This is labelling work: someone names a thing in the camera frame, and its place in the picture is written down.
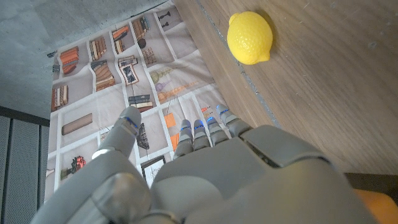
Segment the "wooden table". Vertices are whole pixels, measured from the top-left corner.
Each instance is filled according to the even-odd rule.
[[[343,172],[398,174],[398,1],[175,5],[228,106],[243,120],[280,126]],[[229,17],[243,11],[271,25],[268,62],[241,66],[228,50]]]

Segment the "shelf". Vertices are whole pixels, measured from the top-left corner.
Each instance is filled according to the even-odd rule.
[[[159,113],[153,113],[142,118],[141,123],[145,126],[149,149],[138,146],[139,157],[147,157],[149,154],[168,147],[165,133],[162,127]]]
[[[136,43],[134,42],[134,38],[132,37],[131,27],[130,27],[130,24],[128,23],[128,21],[126,21],[124,24],[121,24],[120,26],[117,25],[117,26],[116,26],[117,29],[112,30],[112,32],[114,32],[114,31],[116,31],[116,30],[118,30],[118,29],[120,29],[120,28],[122,28],[122,27],[124,27],[124,26],[127,26],[127,27],[129,28],[129,30],[127,31],[127,35],[124,36],[124,37],[122,38],[122,42],[123,42],[123,44],[124,44],[124,49],[125,49],[125,50],[124,50],[123,52],[121,52],[120,54],[117,54],[116,51],[115,51],[115,55],[116,55],[117,57],[125,57],[125,56],[126,56],[126,53],[125,53],[125,52],[126,52],[128,49],[133,48],[133,46],[136,44]]]
[[[114,58],[115,58],[114,52],[112,50],[112,45],[114,45],[114,44],[113,44],[113,40],[111,40],[111,33],[110,33],[109,29],[105,29],[101,33],[91,36],[90,41],[88,43],[91,44],[92,41],[99,39],[101,36],[104,37],[104,40],[105,40],[106,52],[98,60],[94,60],[94,57],[90,57],[90,59],[91,59],[90,62],[99,62],[102,60],[114,60]]]
[[[159,96],[160,93],[167,93],[181,86],[191,84],[190,86],[183,88],[175,96],[170,96],[166,100],[161,100],[160,103],[164,104],[174,99],[175,97],[183,96],[186,93],[194,91],[198,88],[204,87],[211,83],[214,83],[214,79],[207,69],[206,64],[200,57],[198,50],[194,53],[184,57],[175,63],[168,64],[167,66],[159,67],[156,70],[151,70],[151,74],[156,72],[163,72],[164,70],[172,69],[168,74],[159,78],[158,83],[167,83],[171,80],[171,83],[164,86],[161,91],[157,92]]]
[[[60,60],[60,54],[62,52],[64,52],[64,51],[69,50],[69,49],[71,49],[73,47],[76,47],[76,46],[79,48],[79,61],[76,64],[76,68],[72,72],[70,72],[69,74],[64,74],[63,70],[62,70],[62,62]],[[85,39],[80,40],[79,42],[76,43],[76,45],[74,45],[74,46],[72,46],[70,48],[67,48],[67,49],[62,49],[62,51],[59,52],[57,58],[58,58],[58,62],[60,64],[60,75],[59,75],[60,78],[62,78],[62,77],[71,77],[71,76],[76,75],[77,73],[80,72],[80,70],[85,65],[87,65],[87,63],[90,60],[90,58],[88,56],[88,52],[87,52],[86,40]]]
[[[99,130],[111,126],[126,108],[124,103],[122,84],[108,87],[85,98],[83,104],[66,108],[63,111],[62,126],[75,121],[90,113],[93,122],[64,136],[61,135],[61,147],[77,142]]]
[[[152,91],[152,87],[150,85],[149,79],[145,73],[144,67],[142,65],[141,58],[138,54],[138,50],[135,49],[134,55],[138,64],[133,66],[133,69],[138,77],[139,82],[131,85],[126,85],[126,93],[127,97],[129,96],[139,96],[139,95],[150,95],[150,101],[153,102],[154,107],[156,107],[156,102],[154,98],[154,92]]]
[[[166,22],[169,24],[168,26],[163,27],[165,32],[183,22],[176,7],[156,12],[156,14],[158,17],[160,17],[165,15],[167,12],[170,12],[170,16],[165,16],[162,19],[159,19],[160,24],[165,25]]]
[[[94,152],[98,149],[98,144],[97,144],[97,139],[94,138],[80,146],[75,147],[72,150],[69,150],[63,154],[61,154],[61,159],[60,159],[60,168],[61,170],[63,169],[70,169],[72,168],[72,161],[75,157],[82,156],[84,160],[86,161],[86,165],[91,161],[91,157],[94,154]],[[61,180],[61,184],[63,184],[65,181],[70,179],[70,177],[73,174],[69,174],[67,178]]]
[[[190,55],[197,47],[185,23],[177,24],[165,32],[178,59]]]
[[[68,103],[65,106],[59,106],[58,110],[67,107],[72,103],[93,93],[93,76],[86,64],[73,77],[60,78],[54,82],[52,88],[58,88],[62,85],[68,85]]]
[[[173,55],[160,31],[160,27],[157,25],[157,18],[155,19],[155,15],[153,14],[146,14],[145,17],[149,23],[150,30],[145,33],[144,39],[146,41],[146,46],[141,50],[145,51],[152,48],[156,57],[156,62],[148,64],[146,67],[149,68],[160,63],[173,62]]]

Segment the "concrete wall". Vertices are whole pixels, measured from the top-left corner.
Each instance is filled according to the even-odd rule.
[[[0,1],[0,106],[49,119],[46,54],[164,1]]]

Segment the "lemon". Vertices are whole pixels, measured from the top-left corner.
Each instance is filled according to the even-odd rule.
[[[272,31],[267,21],[255,12],[235,13],[229,19],[227,43],[238,61],[254,65],[269,60]]]

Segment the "robotic hand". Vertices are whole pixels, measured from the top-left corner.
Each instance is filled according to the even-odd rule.
[[[214,118],[210,141],[202,121],[192,134],[183,120],[174,160],[149,189],[128,161],[141,116],[126,108],[32,223],[376,222],[321,151],[273,126],[252,129],[223,105],[217,112],[232,138]]]

